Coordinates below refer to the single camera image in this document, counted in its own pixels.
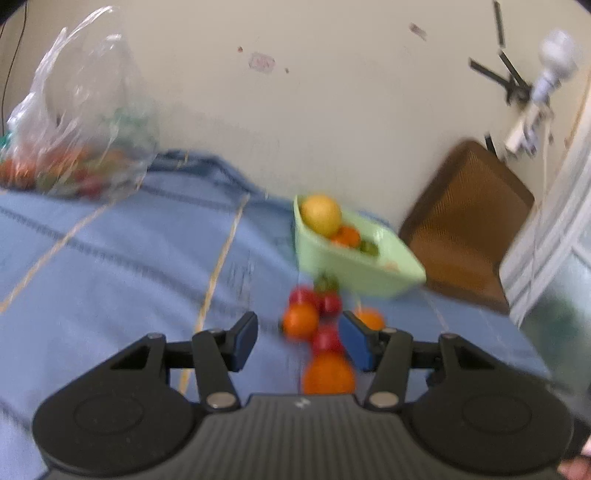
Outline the person's right hand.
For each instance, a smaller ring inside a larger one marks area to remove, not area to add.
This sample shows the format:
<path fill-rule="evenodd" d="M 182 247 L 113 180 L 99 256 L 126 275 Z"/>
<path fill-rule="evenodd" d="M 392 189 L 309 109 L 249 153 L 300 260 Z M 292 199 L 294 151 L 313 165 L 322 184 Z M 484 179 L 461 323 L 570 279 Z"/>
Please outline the person's right hand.
<path fill-rule="evenodd" d="M 558 472 L 567 480 L 591 480 L 591 438 L 576 458 L 559 465 Z"/>

